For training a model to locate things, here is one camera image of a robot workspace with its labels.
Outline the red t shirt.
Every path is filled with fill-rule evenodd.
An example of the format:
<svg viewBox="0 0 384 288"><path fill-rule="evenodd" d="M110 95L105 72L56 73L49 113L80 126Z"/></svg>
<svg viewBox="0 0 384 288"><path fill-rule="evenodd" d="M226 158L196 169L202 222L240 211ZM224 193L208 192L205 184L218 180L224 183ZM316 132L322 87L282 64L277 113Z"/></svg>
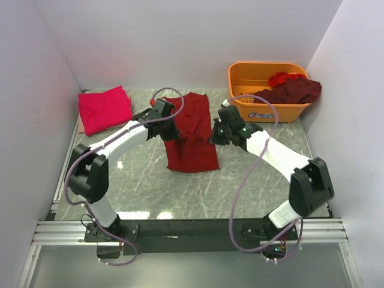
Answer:
<svg viewBox="0 0 384 288"><path fill-rule="evenodd" d="M184 95L184 107L174 117L179 137L164 143L169 170L198 173L219 169L212 133L207 95L190 92Z"/></svg>

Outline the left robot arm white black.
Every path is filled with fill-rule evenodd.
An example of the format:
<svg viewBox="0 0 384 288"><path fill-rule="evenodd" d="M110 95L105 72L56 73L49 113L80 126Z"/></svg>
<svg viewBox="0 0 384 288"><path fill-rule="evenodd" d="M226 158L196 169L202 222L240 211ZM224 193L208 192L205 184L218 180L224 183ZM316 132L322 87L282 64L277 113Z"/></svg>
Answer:
<svg viewBox="0 0 384 288"><path fill-rule="evenodd" d="M89 146L79 144L73 149L65 177L65 196L71 191L81 198L79 202L69 203L85 206L106 241L122 234L120 217L106 196L110 168L127 152L154 137L160 136L163 141L177 139L175 112L172 103L158 99L109 137Z"/></svg>

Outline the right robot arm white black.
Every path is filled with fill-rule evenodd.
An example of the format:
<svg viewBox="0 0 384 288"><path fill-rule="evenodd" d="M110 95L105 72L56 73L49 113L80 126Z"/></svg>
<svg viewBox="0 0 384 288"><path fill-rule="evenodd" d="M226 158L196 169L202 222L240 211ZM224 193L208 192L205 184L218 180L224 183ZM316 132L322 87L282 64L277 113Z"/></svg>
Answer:
<svg viewBox="0 0 384 288"><path fill-rule="evenodd" d="M334 188L326 162L310 159L283 145L257 124L247 124L235 106L223 106L214 119L211 141L225 146L233 144L264 160L289 182L289 197L264 217L263 232L277 239L284 228L307 217L334 197Z"/></svg>

